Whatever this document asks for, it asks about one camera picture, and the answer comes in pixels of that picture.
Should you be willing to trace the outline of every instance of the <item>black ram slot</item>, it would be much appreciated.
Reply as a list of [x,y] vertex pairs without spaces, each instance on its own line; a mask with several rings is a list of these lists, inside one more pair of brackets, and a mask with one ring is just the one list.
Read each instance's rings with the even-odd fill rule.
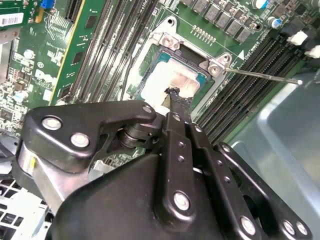
[[[295,49],[287,49],[282,39],[268,36],[242,70],[285,77],[303,59]],[[235,74],[208,109],[197,120],[212,144],[223,140],[252,113],[277,82]]]
[[69,0],[66,8],[65,19],[74,23],[77,19],[81,3],[82,0]]

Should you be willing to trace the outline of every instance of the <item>metal rivet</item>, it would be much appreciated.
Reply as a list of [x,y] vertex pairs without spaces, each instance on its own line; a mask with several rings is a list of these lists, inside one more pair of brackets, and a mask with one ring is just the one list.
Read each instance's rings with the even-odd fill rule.
[[225,177],[224,177],[224,180],[225,180],[228,184],[229,184],[229,183],[230,183],[230,181],[231,181],[231,180],[230,180],[230,178],[229,178],[229,177],[227,177],[227,176],[225,176]]
[[178,115],[176,115],[176,114],[173,115],[173,118],[174,118],[175,120],[177,120],[178,122],[180,121],[180,117],[179,117]]
[[299,229],[299,231],[303,234],[303,235],[308,235],[308,231],[305,228],[305,226],[301,223],[301,222],[297,222],[296,223],[297,228]]
[[180,142],[178,143],[178,145],[179,145],[179,147],[181,147],[181,148],[184,148],[184,147],[186,146],[182,141],[180,141]]
[[85,148],[90,143],[88,136],[80,132],[73,134],[70,140],[73,145],[79,148]]
[[61,122],[54,117],[47,117],[42,120],[42,126],[49,130],[58,130],[61,128]]
[[283,226],[285,227],[288,233],[290,233],[291,235],[295,235],[296,232],[290,222],[283,221]]
[[185,161],[185,158],[184,158],[184,156],[181,156],[181,155],[180,155],[180,156],[178,157],[178,160],[179,160],[180,163],[183,163],[183,162]]
[[243,216],[241,218],[241,224],[244,228],[244,230],[250,234],[250,235],[255,235],[256,234],[256,228],[255,225],[249,220],[249,218]]
[[195,125],[194,128],[195,128],[195,130],[196,130],[197,132],[199,132],[199,133],[202,132],[202,129],[201,129],[198,125]]
[[182,192],[176,192],[173,196],[175,205],[182,211],[186,211],[190,207],[189,199]]
[[145,110],[147,113],[151,113],[151,112],[152,112],[151,108],[150,108],[149,106],[147,106],[147,105],[144,105],[142,108],[143,108],[143,110]]
[[225,150],[226,152],[228,152],[228,153],[230,152],[230,148],[229,148],[228,146],[223,145],[222,148],[223,148],[223,150]]

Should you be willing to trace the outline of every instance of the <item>screw hole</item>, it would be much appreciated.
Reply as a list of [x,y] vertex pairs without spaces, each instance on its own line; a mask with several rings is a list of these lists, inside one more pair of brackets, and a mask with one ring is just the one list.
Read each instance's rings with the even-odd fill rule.
[[168,24],[170,24],[171,26],[175,25],[175,21],[173,21],[172,19],[168,19]]
[[160,140],[160,138],[159,138],[158,136],[153,136],[153,137],[151,138],[151,143],[152,143],[152,144],[156,144],[156,143],[159,142],[159,140]]
[[225,177],[224,177],[224,180],[225,180],[228,184],[229,184],[229,183],[230,183],[230,181],[231,181],[231,180],[230,180],[230,178],[229,178],[229,177],[227,177],[227,176],[225,176]]
[[181,142],[179,142],[179,147],[181,147],[181,148],[184,148],[186,145],[181,141]]
[[183,163],[183,162],[185,161],[185,158],[180,155],[180,156],[178,157],[178,160],[179,160],[180,163]]

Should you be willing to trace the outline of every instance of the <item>green circuit board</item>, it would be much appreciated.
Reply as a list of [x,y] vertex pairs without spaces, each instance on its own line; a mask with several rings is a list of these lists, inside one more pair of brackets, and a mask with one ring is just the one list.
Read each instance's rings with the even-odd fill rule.
[[[30,109],[118,100],[126,78],[125,97],[134,99],[160,48],[153,44],[146,52],[142,49],[155,28],[169,16],[176,19],[176,34],[185,42],[208,58],[230,53],[231,67],[238,68],[270,32],[269,17],[280,18],[283,25],[298,18],[303,27],[315,29],[312,24],[318,14],[308,3],[303,4],[303,13],[296,13],[300,3],[295,0],[270,0],[264,9],[253,9],[248,0],[234,0],[230,2],[232,6],[227,1],[212,0],[206,1],[200,11],[199,1],[56,0],[39,23],[29,22],[11,43],[6,82],[0,85],[0,128],[19,136],[24,115]],[[36,1],[29,1],[27,7],[31,8],[33,2]],[[76,14],[70,14],[70,5],[77,6]],[[212,6],[218,14],[208,20]],[[220,19],[226,16],[224,26]],[[239,23],[237,33],[229,29],[233,22]],[[231,77],[227,74],[224,84]],[[214,78],[206,79],[194,96],[192,109],[214,84]]]

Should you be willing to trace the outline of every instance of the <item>electronic component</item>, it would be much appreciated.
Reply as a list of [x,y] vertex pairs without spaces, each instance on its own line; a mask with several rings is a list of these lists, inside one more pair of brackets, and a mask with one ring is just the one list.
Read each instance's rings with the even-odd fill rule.
[[236,37],[236,40],[239,41],[240,43],[244,43],[247,38],[250,36],[251,32],[248,28],[243,28],[241,30],[240,34]]
[[295,11],[296,14],[302,15],[302,14],[305,13],[306,10],[307,10],[307,8],[306,8],[302,3],[300,3],[300,4],[296,7],[296,9],[295,9],[294,11]]
[[24,88],[25,88],[25,85],[24,85],[23,83],[21,83],[21,82],[16,82],[16,83],[14,84],[14,90],[15,90],[16,92],[20,92],[20,91],[22,91]]
[[4,108],[1,108],[0,110],[0,118],[6,120],[6,121],[12,121],[12,118],[13,118],[13,113],[4,109]]
[[265,9],[268,5],[268,0],[252,0],[251,5],[254,9]]
[[251,17],[249,17],[245,22],[244,25],[246,25],[248,28],[251,26],[251,24],[253,23],[253,19]]
[[241,24],[240,24],[238,21],[234,20],[234,21],[232,21],[232,23],[229,25],[229,27],[226,29],[226,32],[227,32],[228,34],[230,34],[231,36],[234,36],[234,35],[238,32],[238,30],[240,29],[240,27],[241,27]]
[[69,0],[65,12],[65,19],[74,23],[77,19],[82,0]]
[[232,7],[233,7],[234,5],[231,3],[231,2],[227,2],[226,3],[226,5],[225,5],[225,7],[224,7],[224,10],[226,11],[226,12],[230,12],[230,10],[232,9]]
[[204,18],[210,22],[213,22],[216,19],[219,12],[219,8],[216,5],[212,4],[207,13],[204,15]]
[[55,0],[42,0],[40,6],[44,9],[52,9],[55,5]]
[[223,12],[218,20],[216,21],[215,25],[218,26],[219,28],[224,29],[226,25],[228,24],[231,16]]
[[28,96],[29,95],[26,91],[17,91],[12,99],[17,103],[22,103],[23,101],[27,100]]
[[80,62],[83,55],[84,55],[84,52],[83,52],[83,51],[77,52],[77,53],[74,55],[72,64],[77,64],[78,62]]
[[184,5],[186,5],[186,6],[190,6],[191,5],[191,3],[193,2],[193,0],[181,0],[181,2],[184,4]]
[[85,28],[86,29],[93,28],[96,21],[97,21],[97,16],[88,16],[88,19],[86,20]]
[[60,98],[64,98],[65,96],[67,96],[70,92],[70,88],[71,88],[71,85],[63,89],[60,93]]
[[315,46],[310,51],[306,51],[304,54],[310,58],[320,59],[320,45]]
[[303,31],[298,31],[296,34],[288,37],[287,41],[293,45],[300,46],[306,39],[308,35]]
[[283,0],[282,4],[287,5],[288,3],[290,3],[291,0]]
[[244,12],[239,9],[239,10],[236,12],[236,14],[234,15],[234,18],[240,20],[240,18],[241,18],[241,16],[242,16],[243,14],[244,14]]
[[203,10],[208,6],[207,0],[197,0],[193,6],[193,11],[195,11],[198,14],[201,14]]
[[273,15],[277,18],[280,18],[283,14],[285,14],[285,12],[286,12],[286,7],[282,4],[280,4],[273,11]]
[[278,29],[278,28],[281,27],[282,21],[281,21],[281,19],[279,19],[279,18],[275,18],[274,16],[270,16],[270,17],[267,19],[266,24],[267,24],[269,27],[273,28],[273,29]]

